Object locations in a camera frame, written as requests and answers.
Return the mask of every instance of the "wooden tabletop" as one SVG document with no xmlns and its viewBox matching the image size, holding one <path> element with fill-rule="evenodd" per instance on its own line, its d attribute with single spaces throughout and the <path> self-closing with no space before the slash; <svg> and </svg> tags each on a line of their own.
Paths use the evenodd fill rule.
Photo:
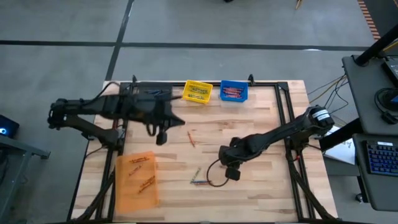
<svg viewBox="0 0 398 224">
<path fill-rule="evenodd" d="M 287 82 L 294 113 L 298 116 L 309 105 L 305 85 L 301 80 Z M 174 88 L 174 95 L 181 95 L 182 90 Z M 113 85 L 105 94 L 117 92 L 118 87 Z M 170 128 L 167 131 L 167 143 L 163 146 L 155 145 L 155 138 L 147 135 L 143 124 L 129 123 L 124 155 L 146 151 L 155 153 L 160 204 L 157 208 L 128 214 L 115 213 L 114 222 L 297 221 L 283 141 L 271 145 L 261 156 L 245 162 L 240 168 L 239 181 L 230 180 L 220 188 L 190 184 L 198 167 L 201 167 L 201 172 L 197 179 L 205 180 L 208 166 L 218 158 L 220 145 L 228 145 L 232 137 L 265 133 L 280 126 L 273 88 L 250 87 L 248 100 L 244 103 L 221 101 L 219 95 L 220 89 L 214 87 L 207 105 L 185 100 L 173 101 L 173 112 L 187 123 Z M 285 105 L 284 108 L 285 117 L 289 120 Z M 97 116 L 95 124 L 111 128 L 112 121 Z M 191 133 L 196 147 L 191 145 L 187 131 Z M 88 153 L 99 147 L 98 141 L 91 142 Z M 303 156 L 312 192 L 328 212 L 337 217 L 321 152 L 307 148 Z M 86 159 L 72 218 L 81 215 L 100 190 L 105 157 L 104 149 Z M 225 180 L 224 173 L 225 168 L 217 163 L 211 168 L 210 180 L 220 184 Z M 307 214 L 302 192 L 300 198 Z M 104 206 L 105 214 L 108 200 L 109 192 Z"/>
</svg>

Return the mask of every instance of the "keyboard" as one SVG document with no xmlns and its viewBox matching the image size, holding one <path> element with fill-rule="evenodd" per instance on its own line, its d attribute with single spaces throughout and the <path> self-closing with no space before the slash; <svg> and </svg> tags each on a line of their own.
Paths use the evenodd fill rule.
<svg viewBox="0 0 398 224">
<path fill-rule="evenodd" d="M 398 144 L 366 141 L 370 174 L 398 176 Z"/>
</svg>

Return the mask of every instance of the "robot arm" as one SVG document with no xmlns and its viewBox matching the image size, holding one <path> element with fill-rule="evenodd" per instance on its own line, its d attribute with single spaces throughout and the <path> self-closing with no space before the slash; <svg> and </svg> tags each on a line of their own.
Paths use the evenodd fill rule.
<svg viewBox="0 0 398 224">
<path fill-rule="evenodd" d="M 167 141 L 166 130 L 185 124 L 185 121 L 175 116 L 171 110 L 170 101 L 177 98 L 179 96 L 172 97 L 171 91 L 143 91 L 135 94 L 97 96 L 92 100 L 58 99 L 51 104 L 47 121 L 50 128 L 75 128 L 86 138 L 95 136 L 102 144 L 114 146 L 118 143 L 117 130 L 102 129 L 79 118 L 78 115 L 98 114 L 107 119 L 128 119 L 146 125 L 150 136 L 155 136 L 158 132 L 156 144 L 162 145 Z"/>
<path fill-rule="evenodd" d="M 225 176 L 239 180 L 239 166 L 260 156 L 267 148 L 284 138 L 289 138 L 290 148 L 301 151 L 313 134 L 324 135 L 334 125 L 329 112 L 321 106 L 307 108 L 304 114 L 293 121 L 264 134 L 251 134 L 242 139 L 232 138 L 229 146 L 221 146 L 218 153 L 220 162 L 227 166 Z"/>
</svg>

